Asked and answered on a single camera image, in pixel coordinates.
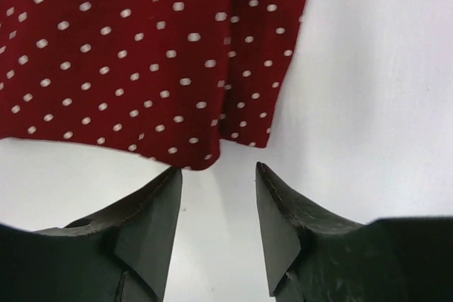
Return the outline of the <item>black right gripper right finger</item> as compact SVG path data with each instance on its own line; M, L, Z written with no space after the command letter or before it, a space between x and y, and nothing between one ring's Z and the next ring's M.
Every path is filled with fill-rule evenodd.
M256 165L268 291L276 301L451 301L452 219L360 224Z

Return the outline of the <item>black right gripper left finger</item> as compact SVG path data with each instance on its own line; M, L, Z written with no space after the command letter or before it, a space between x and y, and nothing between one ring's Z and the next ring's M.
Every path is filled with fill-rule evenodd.
M1 226L2 301L162 301L182 192L168 168L63 228Z

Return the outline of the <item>red polka dot skirt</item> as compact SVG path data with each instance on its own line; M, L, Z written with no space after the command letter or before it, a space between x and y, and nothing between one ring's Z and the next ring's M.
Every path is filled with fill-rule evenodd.
M191 170L264 148L306 0L1 0L1 137Z

